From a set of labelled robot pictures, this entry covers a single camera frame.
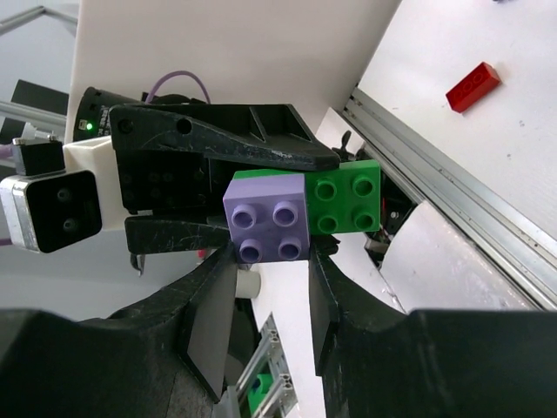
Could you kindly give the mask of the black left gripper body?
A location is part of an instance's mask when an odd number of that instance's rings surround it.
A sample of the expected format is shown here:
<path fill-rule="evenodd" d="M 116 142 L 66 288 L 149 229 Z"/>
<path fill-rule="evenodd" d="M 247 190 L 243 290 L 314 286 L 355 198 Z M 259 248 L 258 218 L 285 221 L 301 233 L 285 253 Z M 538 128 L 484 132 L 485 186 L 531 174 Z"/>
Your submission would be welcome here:
<path fill-rule="evenodd" d="M 89 87 L 77 108 L 76 142 L 113 135 L 119 187 L 124 208 L 131 214 L 206 208 L 222 210 L 226 190 L 226 162 L 201 153 L 182 152 L 165 145 L 145 148 L 157 135 L 180 135 L 189 127 L 171 116 L 186 105 L 204 100 L 179 94 L 156 96 L 149 108 L 139 101 Z"/>

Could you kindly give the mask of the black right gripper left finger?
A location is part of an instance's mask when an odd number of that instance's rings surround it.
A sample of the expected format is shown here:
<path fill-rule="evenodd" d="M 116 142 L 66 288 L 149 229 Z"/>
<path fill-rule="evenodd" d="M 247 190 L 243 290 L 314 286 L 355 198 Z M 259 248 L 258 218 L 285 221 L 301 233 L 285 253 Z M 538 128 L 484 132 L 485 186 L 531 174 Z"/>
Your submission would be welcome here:
<path fill-rule="evenodd" d="M 209 417 L 236 293 L 231 245 L 106 319 L 1 312 L 4 417 Z"/>

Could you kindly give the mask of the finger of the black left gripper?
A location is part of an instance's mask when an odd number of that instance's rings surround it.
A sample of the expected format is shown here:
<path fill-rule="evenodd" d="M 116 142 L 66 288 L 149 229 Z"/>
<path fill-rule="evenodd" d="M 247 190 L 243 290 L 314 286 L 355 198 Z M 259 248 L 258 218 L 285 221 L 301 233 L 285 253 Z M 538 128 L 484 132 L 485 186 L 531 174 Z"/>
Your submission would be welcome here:
<path fill-rule="evenodd" d="M 340 164 L 291 104 L 121 104 L 109 117 L 117 151 L 195 152 L 293 171 Z"/>
<path fill-rule="evenodd" d="M 230 233 L 222 217 L 151 215 L 124 222 L 131 253 L 177 253 L 217 249 L 227 245 Z"/>

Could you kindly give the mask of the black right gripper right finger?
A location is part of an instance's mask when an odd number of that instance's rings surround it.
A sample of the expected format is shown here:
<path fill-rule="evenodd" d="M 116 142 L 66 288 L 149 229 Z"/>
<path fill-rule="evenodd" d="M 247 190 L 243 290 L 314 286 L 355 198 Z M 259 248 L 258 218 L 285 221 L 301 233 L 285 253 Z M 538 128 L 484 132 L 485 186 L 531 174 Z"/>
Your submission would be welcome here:
<path fill-rule="evenodd" d="M 556 315 L 401 313 L 315 244 L 309 303 L 315 369 L 330 417 L 553 417 Z"/>

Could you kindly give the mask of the lavender square lego brick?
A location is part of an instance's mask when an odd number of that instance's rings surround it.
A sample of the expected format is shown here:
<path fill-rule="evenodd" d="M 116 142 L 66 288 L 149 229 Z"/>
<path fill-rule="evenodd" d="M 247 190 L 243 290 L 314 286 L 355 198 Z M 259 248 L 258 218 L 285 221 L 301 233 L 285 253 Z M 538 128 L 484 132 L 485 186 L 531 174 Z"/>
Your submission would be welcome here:
<path fill-rule="evenodd" d="M 223 204 L 238 263 L 253 265 L 309 258 L 303 174 L 233 179 Z"/>

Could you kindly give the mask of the green square lego plate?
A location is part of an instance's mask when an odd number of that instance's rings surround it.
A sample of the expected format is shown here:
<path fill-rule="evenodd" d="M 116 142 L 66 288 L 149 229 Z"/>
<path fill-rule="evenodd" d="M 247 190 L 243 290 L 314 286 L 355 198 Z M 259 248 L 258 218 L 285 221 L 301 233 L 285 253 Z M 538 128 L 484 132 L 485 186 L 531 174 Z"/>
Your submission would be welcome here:
<path fill-rule="evenodd" d="M 380 168 L 375 161 L 347 162 L 324 172 L 241 171 L 233 179 L 301 173 L 311 236 L 375 232 L 380 218 Z"/>

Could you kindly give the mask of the green lego brick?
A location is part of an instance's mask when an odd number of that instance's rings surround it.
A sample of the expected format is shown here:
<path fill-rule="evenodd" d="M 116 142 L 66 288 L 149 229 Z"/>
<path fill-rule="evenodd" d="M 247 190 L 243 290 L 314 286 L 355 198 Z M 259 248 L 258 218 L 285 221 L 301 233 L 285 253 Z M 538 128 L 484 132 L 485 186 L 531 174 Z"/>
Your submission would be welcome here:
<path fill-rule="evenodd" d="M 253 414 L 264 400 L 273 384 L 271 374 L 258 374 L 251 388 L 247 392 L 250 413 Z"/>

